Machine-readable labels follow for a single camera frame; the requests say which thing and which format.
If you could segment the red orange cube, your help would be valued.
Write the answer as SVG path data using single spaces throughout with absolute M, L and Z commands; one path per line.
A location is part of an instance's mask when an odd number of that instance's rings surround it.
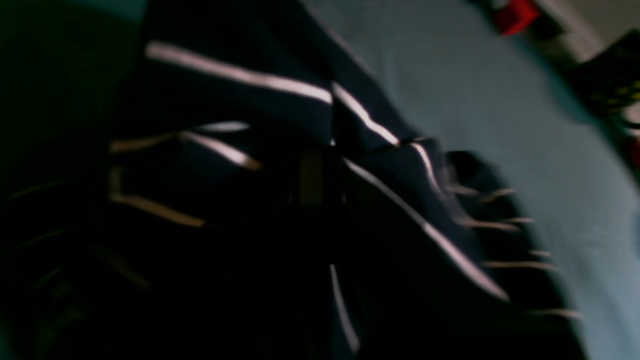
M 518 34 L 541 16 L 533 0 L 492 0 L 492 20 L 503 36 Z

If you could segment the black mug gold leaves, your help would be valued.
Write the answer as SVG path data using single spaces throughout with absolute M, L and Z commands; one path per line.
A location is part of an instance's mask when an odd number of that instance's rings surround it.
M 622 116 L 639 104 L 640 34 L 632 29 L 594 59 L 567 76 L 571 88 L 594 116 Z

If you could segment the navy white striped t-shirt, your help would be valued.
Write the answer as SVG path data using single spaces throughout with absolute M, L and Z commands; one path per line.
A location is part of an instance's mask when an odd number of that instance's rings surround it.
M 301 0 L 1 5 L 3 360 L 587 360 L 496 171 Z

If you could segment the teal table cloth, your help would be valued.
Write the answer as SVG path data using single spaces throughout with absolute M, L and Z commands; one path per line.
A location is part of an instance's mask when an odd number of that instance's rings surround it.
M 403 121 L 469 152 L 512 189 L 587 360 L 639 358 L 639 196 L 586 114 L 547 93 L 525 40 L 462 0 L 302 0 Z

